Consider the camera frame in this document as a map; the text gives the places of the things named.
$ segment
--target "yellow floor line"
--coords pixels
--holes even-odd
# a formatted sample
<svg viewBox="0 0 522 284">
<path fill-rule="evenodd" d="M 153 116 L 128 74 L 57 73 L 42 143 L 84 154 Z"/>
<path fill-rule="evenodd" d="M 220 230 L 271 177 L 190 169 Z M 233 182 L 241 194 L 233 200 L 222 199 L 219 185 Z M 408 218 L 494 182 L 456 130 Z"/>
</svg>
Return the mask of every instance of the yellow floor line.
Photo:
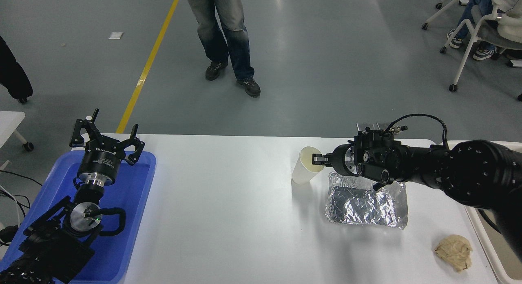
<svg viewBox="0 0 522 284">
<path fill-rule="evenodd" d="M 143 68 L 142 75 L 139 77 L 138 84 L 136 85 L 136 88 L 134 89 L 134 92 L 130 98 L 131 100 L 127 104 L 127 109 L 125 109 L 125 113 L 123 113 L 123 117 L 122 117 L 121 121 L 119 121 L 118 128 L 116 129 L 116 133 L 123 133 L 123 130 L 125 130 L 125 127 L 127 126 L 127 122 L 129 121 L 132 111 L 134 110 L 134 105 L 136 105 L 136 101 L 138 100 L 139 94 L 140 94 L 140 92 L 142 92 L 143 84 L 145 83 L 145 80 L 147 79 L 147 75 L 149 74 L 150 67 L 153 65 L 156 54 L 158 53 L 158 50 L 160 48 L 161 41 L 163 40 L 166 29 L 168 28 L 168 24 L 170 23 L 172 14 L 174 14 L 178 1 L 179 0 L 174 0 L 172 2 L 172 5 L 170 6 L 170 10 L 168 11 L 168 14 L 166 15 L 164 24 L 161 27 L 160 33 L 158 35 L 158 38 L 156 39 L 156 43 L 154 44 L 153 50 L 150 52 L 149 59 L 147 60 L 147 63 L 145 64 L 145 67 Z"/>
</svg>

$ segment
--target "sneaker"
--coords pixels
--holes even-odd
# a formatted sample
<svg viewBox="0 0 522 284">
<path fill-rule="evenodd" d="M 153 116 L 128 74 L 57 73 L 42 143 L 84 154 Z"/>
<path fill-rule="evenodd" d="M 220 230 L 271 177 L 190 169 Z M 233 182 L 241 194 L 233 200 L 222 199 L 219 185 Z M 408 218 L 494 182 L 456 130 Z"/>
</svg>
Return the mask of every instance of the sneaker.
<svg viewBox="0 0 522 284">
<path fill-rule="evenodd" d="M 473 59 L 477 61 L 482 61 L 488 58 L 491 58 L 495 54 L 495 49 L 492 50 L 483 50 L 481 48 L 478 48 L 475 51 L 475 54 L 473 55 Z"/>
<path fill-rule="evenodd" d="M 447 39 L 449 39 L 453 33 L 455 32 L 455 28 L 450 30 L 448 32 L 448 34 L 446 35 Z M 460 48 L 460 46 L 462 46 L 462 40 L 463 39 L 457 39 L 456 37 L 454 37 L 451 42 L 449 42 L 449 46 L 452 47 L 452 48 Z"/>
<path fill-rule="evenodd" d="M 222 69 L 225 69 L 227 67 L 228 62 L 214 62 L 210 63 L 210 66 L 207 68 L 207 71 L 205 71 L 205 78 L 207 80 L 214 80 L 219 77 L 219 74 Z"/>
<path fill-rule="evenodd" d="M 257 98 L 259 97 L 259 95 L 261 95 L 261 89 L 259 88 L 259 85 L 255 82 L 253 78 L 238 80 L 237 83 L 245 87 L 245 92 L 249 96 Z"/>
</svg>

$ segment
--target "white paper scrap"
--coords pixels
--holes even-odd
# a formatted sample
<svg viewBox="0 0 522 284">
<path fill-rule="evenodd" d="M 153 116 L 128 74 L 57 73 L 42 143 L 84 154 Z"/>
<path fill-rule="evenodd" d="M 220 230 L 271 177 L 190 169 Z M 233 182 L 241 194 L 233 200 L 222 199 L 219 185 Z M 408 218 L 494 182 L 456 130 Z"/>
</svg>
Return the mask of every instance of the white paper scrap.
<svg viewBox="0 0 522 284">
<path fill-rule="evenodd" d="M 123 32 L 111 32 L 111 35 L 108 39 L 110 40 L 119 40 L 122 38 Z"/>
</svg>

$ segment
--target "beige crumpled object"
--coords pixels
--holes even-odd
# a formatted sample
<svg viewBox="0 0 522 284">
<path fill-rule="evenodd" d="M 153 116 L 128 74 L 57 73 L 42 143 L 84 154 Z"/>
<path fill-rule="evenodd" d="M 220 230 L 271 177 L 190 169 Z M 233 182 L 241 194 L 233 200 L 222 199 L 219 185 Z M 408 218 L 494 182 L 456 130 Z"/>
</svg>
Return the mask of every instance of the beige crumpled object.
<svg viewBox="0 0 522 284">
<path fill-rule="evenodd" d="M 453 234 L 440 241 L 435 253 L 439 258 L 449 262 L 455 271 L 461 272 L 471 267 L 472 250 L 471 244 L 466 238 Z"/>
</svg>

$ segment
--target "blue plastic tray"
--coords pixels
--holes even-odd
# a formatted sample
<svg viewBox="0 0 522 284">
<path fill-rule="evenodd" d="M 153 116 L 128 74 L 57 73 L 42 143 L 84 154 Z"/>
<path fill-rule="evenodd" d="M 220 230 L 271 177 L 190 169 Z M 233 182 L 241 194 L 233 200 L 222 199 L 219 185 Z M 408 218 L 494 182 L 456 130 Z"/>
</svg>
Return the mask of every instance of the blue plastic tray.
<svg viewBox="0 0 522 284">
<path fill-rule="evenodd" d="M 73 178 L 83 156 L 84 151 L 78 150 L 58 158 L 11 246 L 7 249 L 4 259 L 0 262 L 0 271 L 7 269 L 22 255 L 18 247 L 26 239 L 22 234 L 23 230 L 66 195 L 71 199 L 74 198 L 76 189 Z M 106 191 L 100 201 L 100 207 L 123 208 L 127 215 L 125 229 L 117 236 L 97 237 L 90 246 L 95 250 L 95 255 L 70 283 L 116 284 L 125 275 L 149 196 L 155 166 L 156 158 L 150 152 L 142 152 L 134 166 L 126 162 L 121 163 L 116 182 L 105 187 Z M 102 225 L 103 230 L 115 230 L 118 227 L 118 216 L 105 216 Z"/>
</svg>

